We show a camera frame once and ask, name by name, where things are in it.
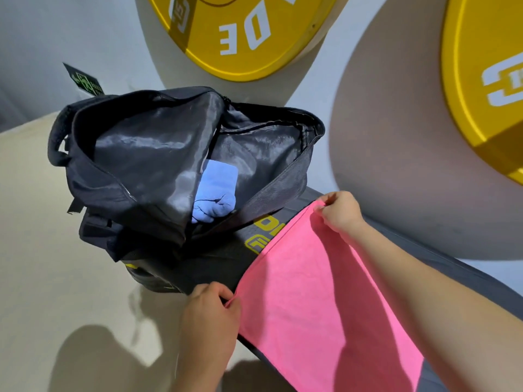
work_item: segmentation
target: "weight plate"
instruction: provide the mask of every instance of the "weight plate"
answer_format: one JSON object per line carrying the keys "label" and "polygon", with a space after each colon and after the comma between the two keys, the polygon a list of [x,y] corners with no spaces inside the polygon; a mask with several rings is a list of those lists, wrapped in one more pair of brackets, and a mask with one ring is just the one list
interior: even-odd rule
{"label": "weight plate", "polygon": [[459,130],[498,172],[523,184],[523,0],[449,0],[443,85]]}
{"label": "weight plate", "polygon": [[207,72],[252,81],[319,42],[347,0],[149,0],[174,42]]}

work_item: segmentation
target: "blue towel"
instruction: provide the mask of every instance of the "blue towel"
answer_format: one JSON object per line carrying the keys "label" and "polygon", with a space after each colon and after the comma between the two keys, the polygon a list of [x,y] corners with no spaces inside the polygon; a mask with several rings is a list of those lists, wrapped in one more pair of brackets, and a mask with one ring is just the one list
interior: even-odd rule
{"label": "blue towel", "polygon": [[205,160],[200,185],[193,205],[192,223],[212,223],[215,217],[224,217],[236,205],[238,168],[223,162]]}

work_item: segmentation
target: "towel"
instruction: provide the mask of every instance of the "towel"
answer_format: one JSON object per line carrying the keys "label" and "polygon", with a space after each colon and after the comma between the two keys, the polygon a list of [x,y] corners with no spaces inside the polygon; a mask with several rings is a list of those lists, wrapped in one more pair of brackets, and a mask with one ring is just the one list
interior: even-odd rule
{"label": "towel", "polygon": [[224,217],[236,205],[238,168],[223,162],[205,160],[200,185],[193,205],[192,223],[212,223],[215,217]]}
{"label": "towel", "polygon": [[240,335],[298,392],[415,392],[422,354],[356,250],[313,212],[318,204],[240,280]]}

